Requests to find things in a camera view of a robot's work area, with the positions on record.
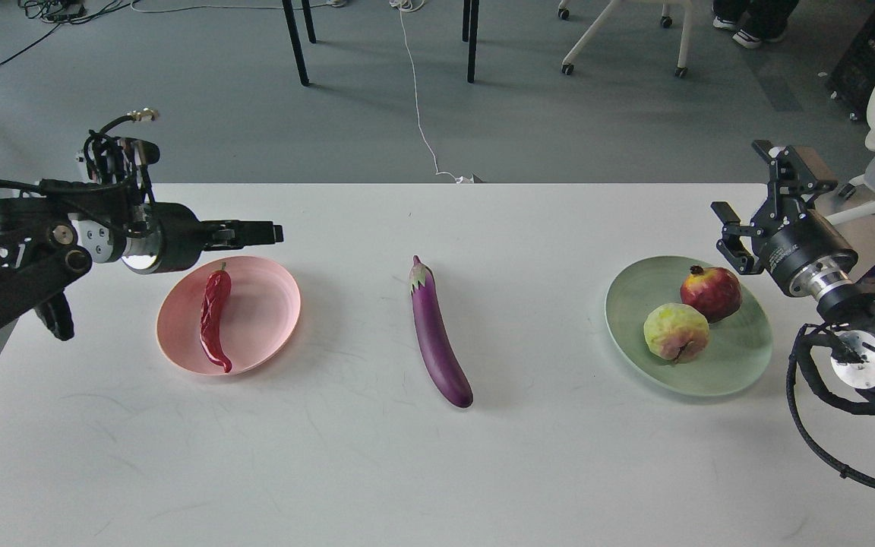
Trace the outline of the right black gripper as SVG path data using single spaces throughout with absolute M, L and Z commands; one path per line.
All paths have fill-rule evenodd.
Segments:
M 826 298 L 853 284 L 858 254 L 815 208 L 817 197 L 836 190 L 836 174 L 813 147 L 753 140 L 751 148 L 768 166 L 765 201 L 747 224 L 729 202 L 713 201 L 722 223 L 716 248 L 737 274 L 767 273 L 788 297 Z

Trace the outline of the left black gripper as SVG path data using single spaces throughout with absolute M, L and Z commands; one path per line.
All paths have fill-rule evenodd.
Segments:
M 198 220 L 190 208 L 173 202 L 144 207 L 150 231 L 129 239 L 119 259 L 137 274 L 190 269 L 208 251 L 235 251 L 284 242 L 281 225 L 270 221 Z

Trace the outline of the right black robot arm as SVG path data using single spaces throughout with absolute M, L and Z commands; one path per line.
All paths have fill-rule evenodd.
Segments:
M 742 223 L 727 202 L 711 208 L 719 218 L 716 248 L 741 276 L 768 274 L 782 294 L 812 298 L 820 324 L 802 325 L 788 354 L 785 396 L 789 415 L 810 450 L 843 479 L 875 489 L 875 477 L 824 450 L 803 425 L 795 385 L 852 416 L 875 416 L 875 269 L 853 280 L 858 254 L 816 208 L 837 179 L 810 147 L 778 147 L 754 140 L 767 163 L 763 204 Z

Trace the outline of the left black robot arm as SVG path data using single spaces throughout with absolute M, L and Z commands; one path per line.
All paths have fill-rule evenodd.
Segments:
M 0 179 L 0 330 L 34 311 L 59 340 L 75 329 L 64 291 L 94 264 L 122 262 L 136 274 L 190 269 L 208 251 L 276 245 L 270 221 L 201 220 L 190 208 L 158 201 L 149 168 L 160 150 L 112 135 L 124 122 L 156 120 L 153 109 L 120 115 L 91 131 L 77 153 L 83 181 Z

